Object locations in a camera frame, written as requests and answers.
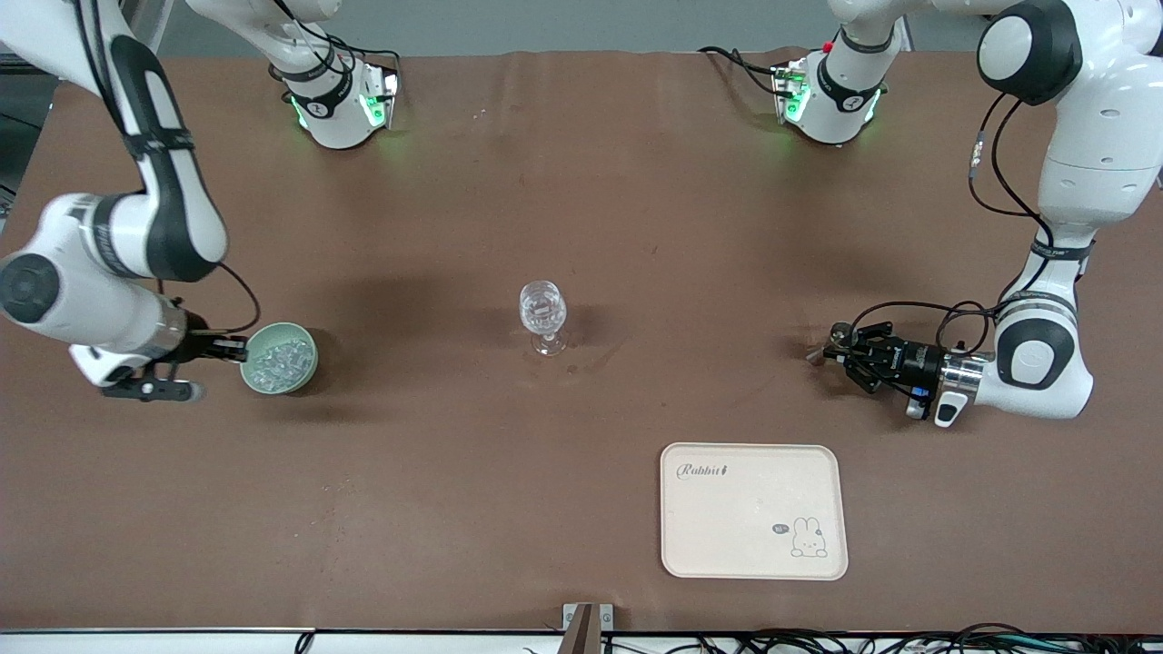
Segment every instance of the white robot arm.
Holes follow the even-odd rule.
[[[195,384],[173,378],[177,364],[240,360],[244,339],[212,333],[197,314],[131,282],[197,282],[227,249],[165,71],[130,34],[116,0],[0,3],[0,41],[100,97],[144,185],[52,200],[31,241],[0,261],[0,308],[71,343],[81,372],[106,394],[197,399]],[[169,378],[152,377],[158,362],[171,365]],[[147,374],[134,377],[141,368]]]
[[[829,49],[777,70],[782,121],[821,143],[843,143],[872,120],[884,76],[900,51],[893,29],[908,12],[935,7],[952,14],[997,14],[1014,0],[828,0],[841,27]]]
[[[399,71],[337,48],[315,24],[341,0],[186,0],[190,7],[250,42],[291,91],[299,125],[324,148],[347,149],[388,128]]]
[[[1098,228],[1130,216],[1163,165],[1163,7],[1158,0],[1026,0],[998,14],[978,67],[1022,102],[1054,101],[1039,184],[1041,225],[993,314],[992,354],[904,341],[891,324],[837,324],[825,356],[865,390],[909,390],[909,414],[947,427],[970,404],[1068,419],[1093,378],[1078,341],[1073,285]]]

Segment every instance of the brown tabletop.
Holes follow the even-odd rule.
[[[320,374],[263,398],[198,362],[201,404],[102,399],[64,344],[0,321],[3,627],[541,627],[595,599],[635,630],[1163,631],[1158,193],[1080,284],[1097,386],[1077,420],[977,407],[941,431],[802,361],[834,320],[987,301],[1025,260],[1030,222],[965,190],[993,97],[969,55],[902,55],[840,149],[698,55],[406,61],[397,130],[342,152],[295,127],[264,61],[166,67],[228,261],[264,322],[315,330]],[[1022,109],[1003,144],[1030,200],[1053,118]],[[98,100],[63,87],[3,251],[56,194],[137,184]],[[571,307],[554,360],[518,319],[537,278]],[[248,317],[222,273],[167,291]],[[940,315],[886,318],[929,337]],[[832,448],[848,574],[668,575],[676,441]]]

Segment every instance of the rabbit logo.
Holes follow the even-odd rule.
[[[795,518],[794,527],[792,556],[815,556],[822,559],[828,555],[819,520],[815,518]]]

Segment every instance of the green bowl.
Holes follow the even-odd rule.
[[[266,354],[267,350],[295,340],[306,341],[311,346],[313,356],[311,368],[307,372],[304,374],[300,379],[288,384],[286,388],[277,388],[274,390],[258,388],[255,382],[255,374],[262,367],[262,363],[258,363],[258,360]],[[315,344],[315,339],[311,337],[311,333],[294,322],[274,322],[263,327],[258,332],[255,332],[255,335],[247,341],[247,361],[238,368],[242,371],[242,381],[245,382],[252,391],[263,393],[264,396],[278,396],[301,389],[307,382],[311,381],[311,377],[315,374],[315,369],[317,367],[319,346]]]

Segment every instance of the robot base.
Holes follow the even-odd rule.
[[[337,59],[344,65],[352,65],[345,55],[340,55]],[[300,106],[294,98],[291,99],[299,114],[299,126],[324,148],[345,150],[363,143],[377,129],[391,129],[400,88],[399,74],[358,58],[354,62],[351,74],[352,88],[330,118],[316,118],[315,113],[324,113],[324,107],[315,107],[312,102]]]
[[[818,50],[786,67],[772,69],[772,88],[792,95],[776,95],[776,115],[780,125],[794,125],[813,141],[840,144],[851,141],[864,123],[872,120],[883,91],[878,90],[871,100],[864,102],[865,106],[855,112],[840,111],[836,102],[813,81],[823,57],[825,54]]]

